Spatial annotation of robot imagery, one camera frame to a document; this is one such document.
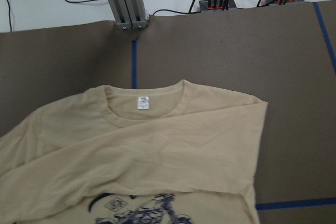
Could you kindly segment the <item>beige long sleeve shirt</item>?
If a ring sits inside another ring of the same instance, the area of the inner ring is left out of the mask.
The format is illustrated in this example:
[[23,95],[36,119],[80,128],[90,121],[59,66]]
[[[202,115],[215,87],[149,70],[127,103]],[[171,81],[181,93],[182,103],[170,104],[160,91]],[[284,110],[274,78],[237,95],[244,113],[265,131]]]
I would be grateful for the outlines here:
[[1,223],[259,223],[267,102],[221,88],[91,88],[1,138]]

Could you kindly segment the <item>left orange usb hub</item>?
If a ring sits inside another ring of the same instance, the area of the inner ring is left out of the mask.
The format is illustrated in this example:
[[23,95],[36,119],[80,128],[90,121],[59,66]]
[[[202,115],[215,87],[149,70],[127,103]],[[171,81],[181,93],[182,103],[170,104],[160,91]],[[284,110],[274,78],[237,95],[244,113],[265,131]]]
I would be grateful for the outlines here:
[[234,0],[200,0],[198,3],[201,12],[237,9],[237,5]]

